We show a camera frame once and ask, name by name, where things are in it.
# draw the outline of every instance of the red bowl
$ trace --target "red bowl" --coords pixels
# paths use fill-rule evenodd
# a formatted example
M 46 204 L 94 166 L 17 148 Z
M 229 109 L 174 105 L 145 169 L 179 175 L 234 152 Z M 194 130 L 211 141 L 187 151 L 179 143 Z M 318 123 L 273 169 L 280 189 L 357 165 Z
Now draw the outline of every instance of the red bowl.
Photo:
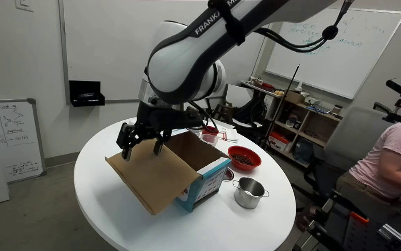
M 257 152 L 244 147 L 230 147 L 229 157 L 231 158 L 231 165 L 236 169 L 251 172 L 261 165 L 261 158 Z

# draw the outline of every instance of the box flap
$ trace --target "box flap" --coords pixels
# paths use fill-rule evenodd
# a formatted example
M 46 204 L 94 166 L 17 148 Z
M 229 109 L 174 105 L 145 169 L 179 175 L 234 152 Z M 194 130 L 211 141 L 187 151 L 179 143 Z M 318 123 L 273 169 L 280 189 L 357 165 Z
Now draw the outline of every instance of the box flap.
M 155 140 L 133 150 L 130 162 L 117 154 L 106 159 L 144 207 L 156 215 L 169 207 L 199 175 L 163 145 L 154 154 Z

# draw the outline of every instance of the stainless steel bowl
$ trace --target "stainless steel bowl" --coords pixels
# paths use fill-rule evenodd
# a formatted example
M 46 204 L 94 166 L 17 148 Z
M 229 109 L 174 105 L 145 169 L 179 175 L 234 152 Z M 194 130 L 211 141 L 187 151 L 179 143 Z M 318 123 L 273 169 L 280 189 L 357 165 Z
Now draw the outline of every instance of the stainless steel bowl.
M 241 177 L 234 193 L 234 200 L 240 207 L 254 210 L 265 194 L 269 196 L 269 191 L 261 183 L 251 177 Z

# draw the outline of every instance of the person's arm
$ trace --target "person's arm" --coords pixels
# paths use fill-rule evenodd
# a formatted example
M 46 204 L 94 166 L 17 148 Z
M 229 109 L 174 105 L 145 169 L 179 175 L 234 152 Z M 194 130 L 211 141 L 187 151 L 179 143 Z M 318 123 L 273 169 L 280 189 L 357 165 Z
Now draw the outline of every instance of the person's arm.
M 379 168 L 380 168 L 379 175 L 385 180 L 401 187 L 401 155 L 400 154 L 390 151 L 390 150 L 382 150 Z

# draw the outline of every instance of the pink shirt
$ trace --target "pink shirt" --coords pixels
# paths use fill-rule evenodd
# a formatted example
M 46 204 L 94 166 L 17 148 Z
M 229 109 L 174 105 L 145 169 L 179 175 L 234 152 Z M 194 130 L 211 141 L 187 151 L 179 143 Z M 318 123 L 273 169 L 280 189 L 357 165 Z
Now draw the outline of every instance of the pink shirt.
M 401 123 L 390 126 L 378 140 L 372 151 L 361 159 L 350 173 L 361 183 L 375 189 L 380 196 L 399 198 L 401 189 L 386 182 L 379 175 L 379 157 L 382 150 L 390 150 L 401 155 Z

